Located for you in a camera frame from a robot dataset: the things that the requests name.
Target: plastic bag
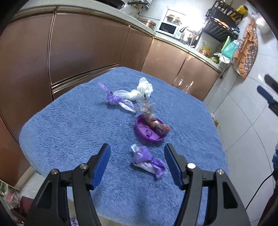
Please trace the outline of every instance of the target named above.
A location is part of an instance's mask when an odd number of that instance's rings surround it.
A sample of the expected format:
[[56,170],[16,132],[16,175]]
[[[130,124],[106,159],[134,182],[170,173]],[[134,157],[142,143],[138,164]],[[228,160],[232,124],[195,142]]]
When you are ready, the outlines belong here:
[[229,58],[233,59],[234,53],[237,49],[237,46],[239,45],[239,42],[237,40],[232,41],[222,52],[222,55]]
[[133,165],[155,174],[156,179],[160,179],[166,173],[164,163],[160,159],[154,158],[146,146],[138,147],[133,144],[131,149],[133,150],[131,159]]
[[142,98],[137,100],[137,104],[139,107],[134,110],[139,111],[144,116],[146,125],[155,131],[160,137],[165,137],[170,131],[170,126],[160,123],[157,120],[153,113],[155,111],[155,104],[149,104],[148,100]]
[[271,31],[270,27],[268,26],[268,24],[266,23],[266,21],[262,16],[259,16],[257,18],[256,24],[262,34],[267,34]]
[[224,49],[225,49],[230,43],[231,43],[231,37],[228,36],[227,39],[226,39],[226,41],[225,41],[225,43],[224,43],[224,45],[223,45],[223,47],[222,47],[222,49],[221,49],[221,52],[223,52]]
[[149,83],[147,79],[145,79],[145,77],[143,77],[140,78],[137,89],[134,89],[131,92],[125,90],[116,90],[113,92],[113,94],[127,100],[135,101],[138,100],[140,97],[144,97],[144,99],[149,99],[152,92],[152,84]]
[[125,100],[120,96],[116,96],[112,93],[112,91],[104,84],[98,83],[98,85],[107,92],[106,100],[111,105],[120,105],[122,108],[135,113],[136,111],[133,109],[133,103],[129,100]]
[[221,67],[222,69],[226,69],[231,63],[231,60],[223,56],[221,53],[215,53],[214,55],[219,56],[219,67]]
[[131,101],[137,100],[140,96],[140,93],[136,89],[132,90],[131,92],[125,90],[116,90],[113,92],[113,94]]
[[5,201],[7,202],[10,209],[19,207],[20,195],[18,190],[10,187],[4,182],[0,182],[1,193],[4,195]]

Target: blue rug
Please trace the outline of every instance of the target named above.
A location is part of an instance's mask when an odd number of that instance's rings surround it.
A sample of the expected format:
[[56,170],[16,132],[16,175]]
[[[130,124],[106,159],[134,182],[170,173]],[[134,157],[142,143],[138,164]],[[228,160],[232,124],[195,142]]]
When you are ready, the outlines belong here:
[[[145,77],[154,91],[150,102],[156,115],[171,126],[159,143],[147,143],[134,130],[138,114],[106,103],[103,82],[112,90],[135,89]],[[22,128],[20,147],[43,176],[53,168],[72,170],[87,162],[103,143],[111,157],[102,181],[92,192],[98,215],[125,225],[170,226],[178,214],[184,192],[174,185],[170,172],[160,180],[131,165],[132,144],[145,145],[165,162],[163,148],[172,143],[178,154],[201,169],[227,172],[225,154],[213,120],[203,102],[144,73],[120,67],[81,84],[35,114]],[[207,193],[203,190],[198,225],[202,225]]]

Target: blue gripper pad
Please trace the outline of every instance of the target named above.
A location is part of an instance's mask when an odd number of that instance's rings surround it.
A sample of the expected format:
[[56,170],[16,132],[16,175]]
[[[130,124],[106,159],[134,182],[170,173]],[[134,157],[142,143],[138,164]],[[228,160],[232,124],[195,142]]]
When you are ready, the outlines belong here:
[[107,163],[111,155],[111,148],[109,144],[104,144],[97,154],[98,160],[93,171],[92,188],[95,189],[96,186],[100,184],[104,171],[106,169]]
[[178,163],[168,145],[169,144],[166,144],[164,147],[164,157],[168,164],[175,185],[177,185],[180,189],[182,189],[184,185],[182,182],[182,171],[178,166]]

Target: white plastic bag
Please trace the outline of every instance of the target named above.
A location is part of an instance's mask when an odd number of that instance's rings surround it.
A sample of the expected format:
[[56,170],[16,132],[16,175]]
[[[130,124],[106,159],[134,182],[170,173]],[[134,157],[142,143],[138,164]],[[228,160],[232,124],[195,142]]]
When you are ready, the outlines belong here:
[[151,83],[149,83],[145,77],[140,78],[139,84],[137,86],[137,91],[142,95],[145,96],[146,99],[149,99],[151,96],[151,93],[153,92],[153,86]]
[[266,21],[262,16],[259,16],[257,18],[256,24],[262,34],[267,34],[271,31],[270,27],[268,26],[268,24],[266,23]]
[[[132,103],[131,101],[129,101],[129,100],[124,100],[124,102],[125,102],[125,103],[128,103],[129,106],[132,106],[132,108],[133,108],[133,103]],[[124,109],[128,110],[128,111],[131,111],[131,112],[133,112],[133,113],[136,113],[135,110],[133,110],[132,108],[130,108],[130,107],[127,106],[126,104],[124,104],[124,103],[122,103],[122,102],[119,102],[118,104],[119,104],[121,107],[123,107]]]
[[121,98],[124,98],[126,100],[135,101],[139,98],[140,93],[134,89],[131,92],[125,91],[125,90],[116,90],[113,92],[114,95],[120,96]]
[[135,101],[140,99],[141,97],[149,99],[152,92],[153,92],[152,84],[149,83],[147,79],[145,79],[145,77],[143,77],[140,78],[137,89],[134,89],[131,92],[125,90],[116,90],[113,92],[113,94],[116,96],[120,96],[126,100]]
[[223,56],[221,53],[214,53],[215,56],[219,56],[219,67],[226,69],[231,60],[228,57]]

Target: brown cabinet door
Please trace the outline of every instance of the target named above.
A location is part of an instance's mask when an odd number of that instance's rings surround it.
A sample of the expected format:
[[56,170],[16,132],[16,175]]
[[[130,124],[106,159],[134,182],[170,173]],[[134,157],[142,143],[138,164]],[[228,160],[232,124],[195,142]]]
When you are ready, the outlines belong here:
[[10,24],[0,36],[0,114],[18,141],[22,126],[51,102],[47,69],[52,14]]
[[15,186],[29,162],[0,118],[0,179]]
[[148,54],[152,41],[153,41],[152,37],[150,37],[148,35],[144,35],[140,48],[139,48],[139,51],[138,51],[138,54],[136,56],[134,65],[133,65],[133,69],[135,69],[137,71],[142,70],[144,61],[147,57],[147,54]]
[[154,39],[142,72],[173,85],[186,56],[186,52]]
[[210,66],[189,54],[173,86],[203,101],[218,74]]
[[143,37],[143,33],[130,29],[121,57],[121,66],[133,69]]
[[129,29],[99,17],[58,13],[50,44],[51,83],[120,63]]

